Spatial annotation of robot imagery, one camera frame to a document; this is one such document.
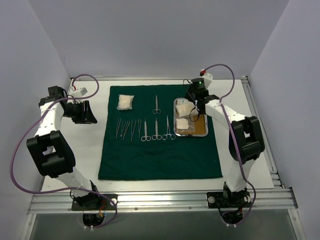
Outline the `dark green surgical cloth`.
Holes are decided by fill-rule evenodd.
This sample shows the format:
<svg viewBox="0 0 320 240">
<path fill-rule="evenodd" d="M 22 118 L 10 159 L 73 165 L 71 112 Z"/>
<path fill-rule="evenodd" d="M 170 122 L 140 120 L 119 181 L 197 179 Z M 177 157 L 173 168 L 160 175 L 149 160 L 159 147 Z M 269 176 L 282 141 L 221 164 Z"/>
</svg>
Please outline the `dark green surgical cloth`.
<svg viewBox="0 0 320 240">
<path fill-rule="evenodd" d="M 184 97 L 182 85 L 112 86 L 109 92 L 107 122 L 103 139 L 99 180 L 146 181 L 146 180 L 195 180 L 218 179 L 223 176 L 215 133 L 209 130 L 204 137 L 178 136 L 175 140 L 141 141 L 144 120 L 149 136 L 166 133 L 167 116 L 170 132 L 174 133 L 174 100 Z M 118 110 L 119 95 L 134 96 L 131 110 Z M 153 114 L 155 97 L 160 114 Z M 116 137 L 118 118 L 121 124 Z M 138 138 L 138 119 L 141 133 Z M 131 121 L 136 120 L 131 142 Z M 130 121 L 125 139 L 121 137 L 123 121 Z"/>
</svg>

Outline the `steel forceps clamp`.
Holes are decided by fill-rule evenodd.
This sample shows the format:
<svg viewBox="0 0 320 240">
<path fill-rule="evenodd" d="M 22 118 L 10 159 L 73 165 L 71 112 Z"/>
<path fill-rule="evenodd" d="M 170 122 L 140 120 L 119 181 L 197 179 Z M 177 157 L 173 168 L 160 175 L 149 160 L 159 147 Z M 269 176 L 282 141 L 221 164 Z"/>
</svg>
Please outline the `steel forceps clamp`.
<svg viewBox="0 0 320 240">
<path fill-rule="evenodd" d="M 162 139 L 165 141 L 167 139 L 175 140 L 176 135 L 171 133 L 169 117 L 166 116 L 166 133 L 162 135 Z"/>
</svg>

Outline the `steel surgical scissors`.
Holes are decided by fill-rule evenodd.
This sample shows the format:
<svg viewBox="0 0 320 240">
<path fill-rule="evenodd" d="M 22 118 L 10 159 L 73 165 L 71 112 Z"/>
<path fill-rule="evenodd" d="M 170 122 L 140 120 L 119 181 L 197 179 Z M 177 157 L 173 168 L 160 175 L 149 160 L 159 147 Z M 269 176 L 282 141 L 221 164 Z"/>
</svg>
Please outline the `steel surgical scissors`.
<svg viewBox="0 0 320 240">
<path fill-rule="evenodd" d="M 147 121 L 146 119 L 143 121 L 143 135 L 140 138 L 142 142 L 149 142 L 151 141 L 151 136 L 148 135 L 148 126 L 147 126 Z"/>
</svg>

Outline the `thin short steel tweezers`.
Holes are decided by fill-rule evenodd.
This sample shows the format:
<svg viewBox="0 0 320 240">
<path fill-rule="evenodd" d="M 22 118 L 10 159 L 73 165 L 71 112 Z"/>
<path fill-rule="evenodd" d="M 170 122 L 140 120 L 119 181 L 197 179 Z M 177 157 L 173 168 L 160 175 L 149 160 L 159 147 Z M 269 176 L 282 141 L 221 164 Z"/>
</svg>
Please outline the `thin short steel tweezers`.
<svg viewBox="0 0 320 240">
<path fill-rule="evenodd" d="M 122 121 L 122 124 L 121 124 L 120 137 L 123 136 L 123 132 L 124 132 L 125 127 L 126 127 L 126 122 L 123 120 L 123 121 Z"/>
</svg>

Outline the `cotton ball bag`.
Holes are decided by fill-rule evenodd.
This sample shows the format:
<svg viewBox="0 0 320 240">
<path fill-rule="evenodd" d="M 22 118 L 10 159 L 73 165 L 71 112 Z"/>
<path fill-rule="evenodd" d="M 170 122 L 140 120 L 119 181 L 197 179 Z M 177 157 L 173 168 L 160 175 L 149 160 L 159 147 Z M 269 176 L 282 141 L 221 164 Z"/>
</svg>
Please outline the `cotton ball bag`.
<svg viewBox="0 0 320 240">
<path fill-rule="evenodd" d="M 198 115 L 198 111 L 193 102 L 176 105 L 177 116 L 179 118 Z"/>
<path fill-rule="evenodd" d="M 189 128 L 189 122 L 185 118 L 177 118 L 176 120 L 176 128 L 178 130 L 187 130 Z"/>
<path fill-rule="evenodd" d="M 119 111 L 131 110 L 134 97 L 135 97 L 134 95 L 119 94 L 118 95 L 118 105 L 117 105 L 116 109 Z"/>
</svg>

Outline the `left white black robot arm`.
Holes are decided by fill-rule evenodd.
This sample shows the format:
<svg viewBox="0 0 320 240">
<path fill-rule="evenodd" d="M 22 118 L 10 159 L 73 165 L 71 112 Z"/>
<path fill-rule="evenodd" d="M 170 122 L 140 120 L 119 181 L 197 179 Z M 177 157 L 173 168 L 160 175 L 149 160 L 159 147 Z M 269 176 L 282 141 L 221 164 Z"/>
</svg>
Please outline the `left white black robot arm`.
<svg viewBox="0 0 320 240">
<path fill-rule="evenodd" d="M 74 199 L 90 210 L 100 206 L 101 197 L 91 180 L 76 168 L 75 155 L 61 132 L 64 117 L 75 124 L 96 124 L 88 100 L 68 101 L 59 86 L 48 88 L 49 95 L 39 102 L 41 121 L 33 138 L 26 141 L 30 155 L 42 176 L 49 176 L 71 188 Z"/>
</svg>

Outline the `curved tip steel tweezers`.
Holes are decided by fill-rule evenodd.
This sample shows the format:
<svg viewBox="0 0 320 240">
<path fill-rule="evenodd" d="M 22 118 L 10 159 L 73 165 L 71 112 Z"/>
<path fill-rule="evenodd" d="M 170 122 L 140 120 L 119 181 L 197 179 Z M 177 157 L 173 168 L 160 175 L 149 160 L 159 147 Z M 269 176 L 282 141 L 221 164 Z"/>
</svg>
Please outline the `curved tip steel tweezers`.
<svg viewBox="0 0 320 240">
<path fill-rule="evenodd" d="M 126 121 L 124 130 L 123 130 L 123 133 L 122 133 L 122 140 L 123 141 L 125 140 L 125 137 L 126 137 L 126 134 L 127 134 L 129 126 L 130 126 L 130 121 Z"/>
</svg>

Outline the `green white suture packet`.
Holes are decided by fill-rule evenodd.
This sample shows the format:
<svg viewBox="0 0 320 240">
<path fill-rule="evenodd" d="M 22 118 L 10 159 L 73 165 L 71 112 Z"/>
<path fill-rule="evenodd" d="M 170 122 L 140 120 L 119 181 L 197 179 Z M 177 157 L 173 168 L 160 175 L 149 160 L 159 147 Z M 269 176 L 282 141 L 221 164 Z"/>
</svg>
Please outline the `green white suture packet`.
<svg viewBox="0 0 320 240">
<path fill-rule="evenodd" d="M 189 103 L 189 101 L 186 100 L 186 99 L 178 99 L 176 101 L 176 105 L 181 105 L 181 104 L 184 104 L 184 103 Z"/>
</svg>

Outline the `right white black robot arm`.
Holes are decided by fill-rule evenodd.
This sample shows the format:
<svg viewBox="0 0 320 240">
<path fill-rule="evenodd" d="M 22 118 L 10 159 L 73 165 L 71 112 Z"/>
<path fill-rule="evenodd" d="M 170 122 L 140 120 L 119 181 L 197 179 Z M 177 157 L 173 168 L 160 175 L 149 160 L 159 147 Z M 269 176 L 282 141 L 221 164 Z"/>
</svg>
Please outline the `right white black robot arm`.
<svg viewBox="0 0 320 240">
<path fill-rule="evenodd" d="M 222 200 L 232 207 L 240 201 L 240 193 L 247 190 L 251 168 L 264 152 L 265 142 L 259 119 L 224 105 L 221 97 L 209 94 L 205 82 L 202 77 L 190 80 L 185 98 L 194 104 L 198 113 L 214 118 L 229 130 L 228 150 L 233 163 L 224 183 Z"/>
</svg>

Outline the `small steel scissors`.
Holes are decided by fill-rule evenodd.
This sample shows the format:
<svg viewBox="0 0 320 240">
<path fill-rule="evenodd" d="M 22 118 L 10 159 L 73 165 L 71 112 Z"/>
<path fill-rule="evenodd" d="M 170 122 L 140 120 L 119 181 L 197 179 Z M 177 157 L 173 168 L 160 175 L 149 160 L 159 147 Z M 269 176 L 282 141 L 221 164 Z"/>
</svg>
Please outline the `small steel scissors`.
<svg viewBox="0 0 320 240">
<path fill-rule="evenodd" d="M 159 109 L 159 106 L 158 106 L 158 96 L 156 95 L 155 96 L 155 108 L 152 110 L 152 113 L 154 115 L 156 114 L 160 114 L 162 111 Z"/>
</svg>

